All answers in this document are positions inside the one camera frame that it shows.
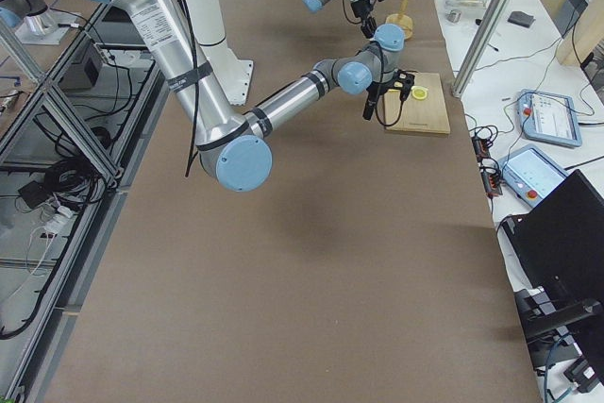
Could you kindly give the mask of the clear acrylic cup tray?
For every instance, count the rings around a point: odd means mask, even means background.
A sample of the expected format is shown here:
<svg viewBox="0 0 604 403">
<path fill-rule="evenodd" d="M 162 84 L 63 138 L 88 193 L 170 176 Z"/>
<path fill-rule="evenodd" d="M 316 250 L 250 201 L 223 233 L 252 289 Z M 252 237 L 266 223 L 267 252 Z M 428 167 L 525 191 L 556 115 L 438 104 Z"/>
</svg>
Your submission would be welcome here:
<svg viewBox="0 0 604 403">
<path fill-rule="evenodd" d="M 489 0 L 445 0 L 447 8 L 482 8 L 486 9 Z"/>
</svg>

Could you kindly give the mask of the black square pad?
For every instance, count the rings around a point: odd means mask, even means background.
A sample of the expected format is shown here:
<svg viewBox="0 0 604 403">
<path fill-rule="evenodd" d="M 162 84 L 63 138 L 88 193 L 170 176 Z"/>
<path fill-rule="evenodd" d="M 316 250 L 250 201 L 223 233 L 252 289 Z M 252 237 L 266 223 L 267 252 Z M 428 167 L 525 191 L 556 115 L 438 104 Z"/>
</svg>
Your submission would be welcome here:
<svg viewBox="0 0 604 403">
<path fill-rule="evenodd" d="M 527 14 L 524 11 L 515 10 L 512 11 L 508 17 L 508 22 L 513 25 L 519 25 L 524 28 L 530 28 L 535 22 L 533 15 Z"/>
</svg>

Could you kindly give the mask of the blue teach pendant far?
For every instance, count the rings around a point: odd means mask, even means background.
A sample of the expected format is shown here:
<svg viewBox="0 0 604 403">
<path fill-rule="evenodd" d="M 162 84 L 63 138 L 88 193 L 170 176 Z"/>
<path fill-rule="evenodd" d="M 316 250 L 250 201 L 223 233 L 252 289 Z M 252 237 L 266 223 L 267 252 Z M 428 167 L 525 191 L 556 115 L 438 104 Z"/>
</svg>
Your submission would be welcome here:
<svg viewBox="0 0 604 403">
<path fill-rule="evenodd" d="M 527 139 L 571 148 L 582 145 L 570 96 L 524 89 L 517 99 L 517 111 Z"/>
</svg>

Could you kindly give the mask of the blue teach pendant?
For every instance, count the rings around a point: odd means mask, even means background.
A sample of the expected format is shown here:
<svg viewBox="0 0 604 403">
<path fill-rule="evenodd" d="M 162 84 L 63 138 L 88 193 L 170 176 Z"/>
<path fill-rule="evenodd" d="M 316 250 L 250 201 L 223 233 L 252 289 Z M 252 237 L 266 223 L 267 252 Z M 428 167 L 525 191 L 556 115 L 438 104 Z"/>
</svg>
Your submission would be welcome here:
<svg viewBox="0 0 604 403">
<path fill-rule="evenodd" d="M 499 161 L 507 186 L 530 207 L 536 207 L 567 177 L 568 172 L 535 145 L 526 145 Z"/>
<path fill-rule="evenodd" d="M 517 111 L 527 139 L 571 148 L 582 145 L 570 96 L 524 89 L 517 99 Z"/>
</svg>

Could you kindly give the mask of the blue teach pendant near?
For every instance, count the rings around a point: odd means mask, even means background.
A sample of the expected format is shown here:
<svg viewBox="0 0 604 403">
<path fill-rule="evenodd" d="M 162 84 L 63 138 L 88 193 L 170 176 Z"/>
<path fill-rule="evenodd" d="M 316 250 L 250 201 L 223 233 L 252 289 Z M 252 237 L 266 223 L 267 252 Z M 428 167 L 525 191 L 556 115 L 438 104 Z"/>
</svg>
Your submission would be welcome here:
<svg viewBox="0 0 604 403">
<path fill-rule="evenodd" d="M 507 186 L 530 207 L 536 207 L 567 177 L 568 172 L 535 145 L 526 145 L 499 161 Z"/>
</svg>

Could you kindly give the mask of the black monitor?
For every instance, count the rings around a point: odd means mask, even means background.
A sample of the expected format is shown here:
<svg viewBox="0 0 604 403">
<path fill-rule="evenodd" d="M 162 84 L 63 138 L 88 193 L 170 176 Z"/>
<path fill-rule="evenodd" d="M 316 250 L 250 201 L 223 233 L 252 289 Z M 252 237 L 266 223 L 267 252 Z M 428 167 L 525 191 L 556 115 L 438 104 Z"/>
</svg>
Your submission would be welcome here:
<svg viewBox="0 0 604 403">
<path fill-rule="evenodd" d="M 534 367 L 571 360 L 581 393 L 603 380 L 603 198 L 576 170 L 503 230 L 537 294 L 515 302 Z"/>
</svg>

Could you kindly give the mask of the aluminium frame post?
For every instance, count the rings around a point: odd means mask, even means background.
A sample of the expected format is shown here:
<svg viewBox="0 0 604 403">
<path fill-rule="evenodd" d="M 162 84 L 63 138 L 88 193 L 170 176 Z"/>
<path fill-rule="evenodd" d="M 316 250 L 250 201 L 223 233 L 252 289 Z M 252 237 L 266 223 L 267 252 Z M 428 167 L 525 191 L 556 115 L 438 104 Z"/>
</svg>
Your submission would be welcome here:
<svg viewBox="0 0 604 403">
<path fill-rule="evenodd" d="M 481 59 L 490 39 L 495 33 L 495 28 L 499 19 L 509 4 L 510 0 L 492 0 L 482 18 L 481 25 L 472 40 L 466 56 L 461 64 L 461 68 L 452 84 L 452 95 L 461 98 L 463 92 L 468 86 L 473 73 L 476 71 L 478 62 Z"/>
</svg>

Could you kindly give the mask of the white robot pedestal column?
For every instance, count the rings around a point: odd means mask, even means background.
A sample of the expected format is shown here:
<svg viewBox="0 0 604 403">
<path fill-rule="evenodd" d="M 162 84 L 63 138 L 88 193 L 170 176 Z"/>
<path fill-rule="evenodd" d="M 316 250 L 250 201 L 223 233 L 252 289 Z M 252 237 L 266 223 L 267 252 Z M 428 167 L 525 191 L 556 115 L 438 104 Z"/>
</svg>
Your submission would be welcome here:
<svg viewBox="0 0 604 403">
<path fill-rule="evenodd" d="M 186 0 L 194 36 L 213 67 L 227 100 L 242 106 L 247 100 L 254 63 L 238 59 L 230 49 L 219 0 Z"/>
</svg>

